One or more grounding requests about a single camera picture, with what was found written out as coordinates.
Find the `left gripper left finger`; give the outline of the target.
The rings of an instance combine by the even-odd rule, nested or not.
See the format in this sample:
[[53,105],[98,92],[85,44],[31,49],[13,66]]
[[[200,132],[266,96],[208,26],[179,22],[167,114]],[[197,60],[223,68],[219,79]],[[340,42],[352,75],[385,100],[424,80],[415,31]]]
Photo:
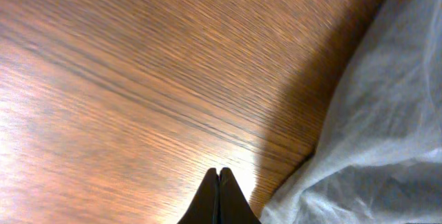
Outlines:
[[215,168],[210,168],[178,224],[217,224],[218,205],[219,175]]

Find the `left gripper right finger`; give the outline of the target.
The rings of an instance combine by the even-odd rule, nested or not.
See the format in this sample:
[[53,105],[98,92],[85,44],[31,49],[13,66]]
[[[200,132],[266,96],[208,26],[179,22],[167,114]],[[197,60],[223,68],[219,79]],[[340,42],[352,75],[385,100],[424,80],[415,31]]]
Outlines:
[[230,168],[222,168],[219,190],[221,224],[260,224]]

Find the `grey shorts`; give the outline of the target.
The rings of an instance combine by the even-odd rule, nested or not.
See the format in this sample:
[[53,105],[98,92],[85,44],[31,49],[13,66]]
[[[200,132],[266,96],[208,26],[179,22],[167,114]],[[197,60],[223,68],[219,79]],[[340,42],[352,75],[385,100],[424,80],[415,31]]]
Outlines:
[[441,0],[386,0],[260,220],[441,222]]

